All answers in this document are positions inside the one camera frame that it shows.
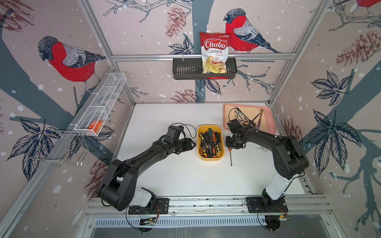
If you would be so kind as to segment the orange black large screwdriver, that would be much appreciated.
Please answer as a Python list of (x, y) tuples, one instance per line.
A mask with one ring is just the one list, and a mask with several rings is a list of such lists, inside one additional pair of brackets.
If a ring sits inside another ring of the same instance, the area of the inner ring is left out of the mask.
[(230, 165), (232, 167), (233, 166), (233, 163), (232, 163), (232, 148), (228, 148), (228, 151), (229, 151)]

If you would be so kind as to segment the yellow storage box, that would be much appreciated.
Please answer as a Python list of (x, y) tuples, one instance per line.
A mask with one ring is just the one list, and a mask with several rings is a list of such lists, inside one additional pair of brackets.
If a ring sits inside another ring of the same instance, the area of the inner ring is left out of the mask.
[(224, 156), (222, 130), (217, 125), (202, 125), (197, 130), (197, 150), (204, 161), (218, 161)]

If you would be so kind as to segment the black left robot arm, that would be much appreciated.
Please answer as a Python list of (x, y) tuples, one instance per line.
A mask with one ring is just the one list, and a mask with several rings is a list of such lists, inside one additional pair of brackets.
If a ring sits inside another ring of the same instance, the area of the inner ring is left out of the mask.
[(108, 203), (118, 211), (131, 206), (148, 213), (160, 212), (160, 206), (155, 204), (156, 195), (145, 188), (137, 189), (137, 181), (143, 172), (169, 155), (193, 150), (196, 143), (185, 135), (183, 126), (171, 125), (167, 134), (146, 151), (125, 161), (114, 160), (97, 188), (102, 204)]

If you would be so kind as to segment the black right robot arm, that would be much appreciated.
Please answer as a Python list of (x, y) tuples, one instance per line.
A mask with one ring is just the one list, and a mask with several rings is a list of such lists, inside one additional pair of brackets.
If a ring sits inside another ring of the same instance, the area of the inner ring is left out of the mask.
[(290, 184), (305, 175), (309, 166), (299, 141), (295, 136), (274, 135), (257, 129), (252, 125), (243, 126), (237, 119), (231, 120), (227, 127), (232, 133), (226, 137), (229, 149), (243, 149), (246, 143), (260, 145), (272, 152), (276, 170), (270, 184), (263, 190), (262, 207), (270, 209), (284, 198)]

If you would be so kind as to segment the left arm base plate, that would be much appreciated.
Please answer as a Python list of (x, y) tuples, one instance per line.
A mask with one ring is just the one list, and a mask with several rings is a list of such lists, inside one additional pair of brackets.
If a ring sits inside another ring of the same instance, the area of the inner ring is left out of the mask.
[(129, 215), (157, 215), (168, 214), (169, 208), (168, 198), (152, 199), (145, 207), (130, 206), (128, 209)]

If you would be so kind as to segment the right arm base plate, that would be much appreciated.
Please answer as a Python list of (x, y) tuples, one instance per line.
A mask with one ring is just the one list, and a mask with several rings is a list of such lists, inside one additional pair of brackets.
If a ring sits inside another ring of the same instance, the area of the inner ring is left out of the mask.
[(247, 197), (244, 204), (247, 206), (249, 213), (288, 213), (288, 207), (285, 202), (285, 196), (278, 200), (262, 196)]

